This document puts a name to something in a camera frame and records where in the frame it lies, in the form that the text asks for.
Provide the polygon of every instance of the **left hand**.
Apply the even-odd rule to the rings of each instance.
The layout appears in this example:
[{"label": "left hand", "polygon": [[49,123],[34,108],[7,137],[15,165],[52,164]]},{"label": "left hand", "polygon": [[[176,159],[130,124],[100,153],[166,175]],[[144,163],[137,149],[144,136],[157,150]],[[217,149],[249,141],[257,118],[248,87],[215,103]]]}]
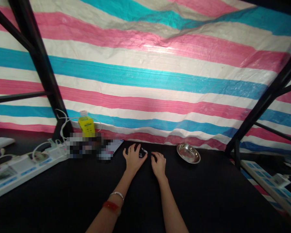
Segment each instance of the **left hand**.
[{"label": "left hand", "polygon": [[141,144],[137,146],[135,151],[135,144],[132,144],[128,148],[128,154],[126,154],[126,148],[123,150],[123,156],[126,159],[126,171],[132,172],[133,175],[137,173],[141,165],[144,163],[146,158],[148,157],[148,153],[143,158],[139,158],[139,150]]}]

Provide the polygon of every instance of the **forearm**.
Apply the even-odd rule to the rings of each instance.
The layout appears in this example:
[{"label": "forearm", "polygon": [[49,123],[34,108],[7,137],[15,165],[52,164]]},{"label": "forearm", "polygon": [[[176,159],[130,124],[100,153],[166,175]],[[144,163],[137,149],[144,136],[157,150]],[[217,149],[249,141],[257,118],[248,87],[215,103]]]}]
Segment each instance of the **forearm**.
[{"label": "forearm", "polygon": [[166,177],[158,181],[161,190],[162,208],[166,233],[189,232],[178,210]]},{"label": "forearm", "polygon": [[[128,191],[128,188],[130,186],[130,183],[132,182],[132,179],[134,178],[134,173],[125,171],[120,182],[114,189],[114,192],[120,192],[123,197],[126,196],[126,193]],[[116,204],[119,208],[123,205],[123,199],[117,195],[113,194],[108,198],[108,201],[113,202]],[[89,228],[87,229],[86,233],[107,233],[112,232],[114,225],[117,221],[118,216],[116,213],[112,212],[111,210],[103,207],[96,218],[93,220]]]}]

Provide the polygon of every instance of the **bracelet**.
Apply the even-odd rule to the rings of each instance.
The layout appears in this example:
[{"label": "bracelet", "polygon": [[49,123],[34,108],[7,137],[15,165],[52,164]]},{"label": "bracelet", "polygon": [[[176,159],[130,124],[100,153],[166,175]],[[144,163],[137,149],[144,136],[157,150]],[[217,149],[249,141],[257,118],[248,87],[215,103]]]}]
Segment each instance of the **bracelet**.
[{"label": "bracelet", "polygon": [[121,209],[116,204],[114,204],[113,202],[106,201],[102,205],[102,207],[108,208],[109,210],[111,210],[112,212],[114,212],[115,214],[117,214],[118,216],[120,216],[120,214],[121,214]]},{"label": "bracelet", "polygon": [[124,204],[124,197],[123,197],[123,194],[121,194],[120,192],[113,192],[111,193],[109,196],[113,195],[113,194],[117,194],[119,195],[122,199],[123,199],[123,204]]}]

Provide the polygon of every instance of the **red wristband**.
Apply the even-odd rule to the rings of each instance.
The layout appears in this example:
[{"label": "red wristband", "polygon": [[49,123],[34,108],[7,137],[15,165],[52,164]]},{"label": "red wristband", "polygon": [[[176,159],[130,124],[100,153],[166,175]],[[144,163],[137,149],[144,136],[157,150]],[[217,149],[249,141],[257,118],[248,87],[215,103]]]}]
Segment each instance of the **red wristband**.
[{"label": "red wristband", "polygon": [[118,216],[120,216],[120,214],[121,214],[120,208],[116,204],[114,204],[113,202],[106,201],[102,206],[108,208],[111,211],[113,211]]}]

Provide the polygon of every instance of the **hand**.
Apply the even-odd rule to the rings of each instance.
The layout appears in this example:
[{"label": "hand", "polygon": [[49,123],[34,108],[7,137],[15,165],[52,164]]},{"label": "hand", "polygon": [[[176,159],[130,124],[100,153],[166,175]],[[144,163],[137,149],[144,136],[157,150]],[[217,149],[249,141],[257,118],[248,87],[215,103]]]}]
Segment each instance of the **hand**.
[{"label": "hand", "polygon": [[126,148],[123,150],[124,158],[126,159],[126,171],[131,172],[133,175],[137,173],[141,165],[144,163],[146,158],[148,157],[148,153],[143,158],[139,158],[139,150],[141,147],[141,144],[137,146],[137,149],[135,151],[135,145],[136,143],[132,144],[128,148],[128,154],[126,154]]},{"label": "hand", "polygon": [[164,179],[167,179],[165,175],[166,159],[164,158],[164,155],[158,152],[151,153],[157,158],[157,162],[155,162],[154,156],[151,156],[152,169],[157,180],[160,182]]}]

